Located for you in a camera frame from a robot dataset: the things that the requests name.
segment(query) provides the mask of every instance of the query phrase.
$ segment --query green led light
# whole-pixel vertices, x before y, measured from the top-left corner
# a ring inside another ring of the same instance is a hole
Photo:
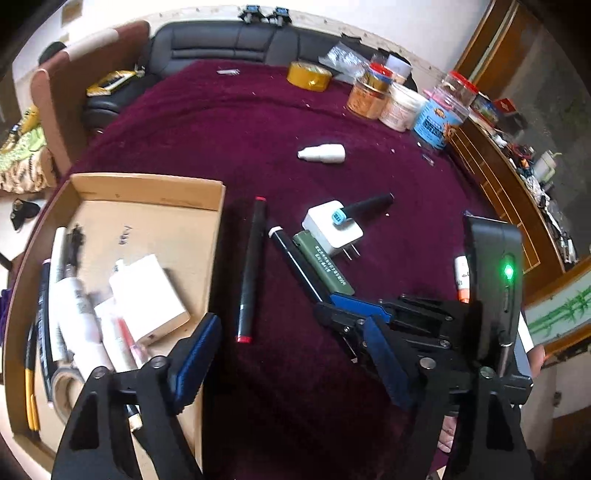
[[[503,272],[505,273],[507,280],[513,279],[513,274],[515,273],[515,271],[513,270],[512,265],[509,265],[509,264],[505,265],[505,269],[503,270]]]

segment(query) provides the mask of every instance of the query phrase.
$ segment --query cardboard box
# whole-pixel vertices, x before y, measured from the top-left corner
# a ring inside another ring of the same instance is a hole
[[[115,261],[130,264],[156,254],[190,320],[150,346],[166,355],[190,336],[207,312],[217,233],[225,187],[219,181],[150,174],[88,173],[72,175],[48,207],[22,261],[8,313],[4,347],[4,383],[8,418],[15,441],[51,471],[64,426],[47,406],[37,359],[35,394],[41,441],[30,437],[25,410],[23,352],[37,310],[41,263],[51,256],[57,227],[79,224],[86,235],[79,277],[87,292],[104,292]],[[201,465],[201,394],[178,417],[187,443]],[[145,480],[157,478],[135,443]]]

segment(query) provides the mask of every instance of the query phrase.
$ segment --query wooden cabinet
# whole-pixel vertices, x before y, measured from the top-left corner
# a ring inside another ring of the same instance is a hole
[[[543,217],[513,165],[480,127],[468,119],[451,145],[482,188],[500,220],[521,230],[524,305],[564,274],[564,265]]]

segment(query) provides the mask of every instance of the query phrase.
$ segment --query human hand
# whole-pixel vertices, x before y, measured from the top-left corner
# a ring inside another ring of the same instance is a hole
[[[537,345],[527,352],[527,358],[530,361],[531,376],[537,377],[540,374],[542,365],[544,364],[545,351],[544,345]],[[452,451],[453,437],[456,434],[457,419],[455,417],[443,418],[443,425],[441,426],[441,433],[437,441],[437,447],[444,453]]]

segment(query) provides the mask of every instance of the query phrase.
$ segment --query clear plastic wrapper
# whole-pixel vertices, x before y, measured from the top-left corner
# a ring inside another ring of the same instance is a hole
[[[363,75],[369,65],[369,60],[352,50],[342,42],[338,42],[326,54],[326,57],[318,57],[318,61],[325,67],[357,78]]]

